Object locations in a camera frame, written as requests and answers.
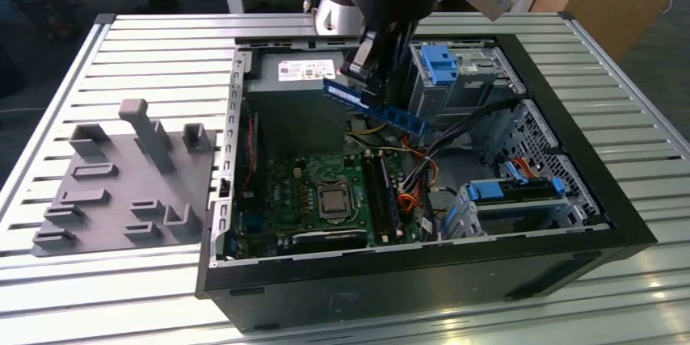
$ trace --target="slotted metal table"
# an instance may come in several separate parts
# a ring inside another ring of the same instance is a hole
[[[555,14],[517,14],[495,23],[479,15],[437,14],[419,27],[518,35],[659,240],[550,297],[242,335],[214,303],[194,297],[199,245],[31,256],[74,153],[66,139],[75,125],[99,122],[107,133],[130,132],[116,120],[118,105],[142,98],[167,130],[200,122],[222,131],[234,38],[315,34],[304,15],[123,15],[100,21],[0,192],[0,343],[583,345],[690,339],[690,148],[581,25]]]

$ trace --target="blue ram stick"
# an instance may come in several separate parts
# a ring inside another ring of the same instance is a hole
[[[383,104],[381,108],[371,108],[362,103],[362,93],[327,79],[323,80],[323,93],[331,99],[350,105],[359,112],[381,119],[406,133],[421,136],[427,128],[427,122],[401,108],[387,104]]]

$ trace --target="motherboard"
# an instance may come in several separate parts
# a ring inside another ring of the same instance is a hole
[[[375,173],[374,160],[385,163]],[[397,153],[270,159],[263,204],[242,215],[244,253],[264,257],[418,241],[417,222],[403,223],[395,206],[379,211],[370,203],[379,184],[373,177],[383,172],[393,195],[383,203],[395,205],[405,178]]]

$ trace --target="cpu socket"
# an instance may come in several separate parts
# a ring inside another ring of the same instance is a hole
[[[319,217],[330,224],[340,224],[351,215],[350,184],[323,181],[316,186]]]

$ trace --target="green motherboard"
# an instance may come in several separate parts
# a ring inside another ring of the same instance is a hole
[[[244,212],[243,219],[250,256],[276,254],[270,237],[279,244],[282,238],[310,231],[366,230],[367,246],[385,245],[375,236],[362,158],[356,154],[267,161],[264,204],[262,210]],[[401,182],[399,155],[386,154],[385,160],[390,181]],[[417,222],[403,224],[402,231],[395,243],[418,241]]]

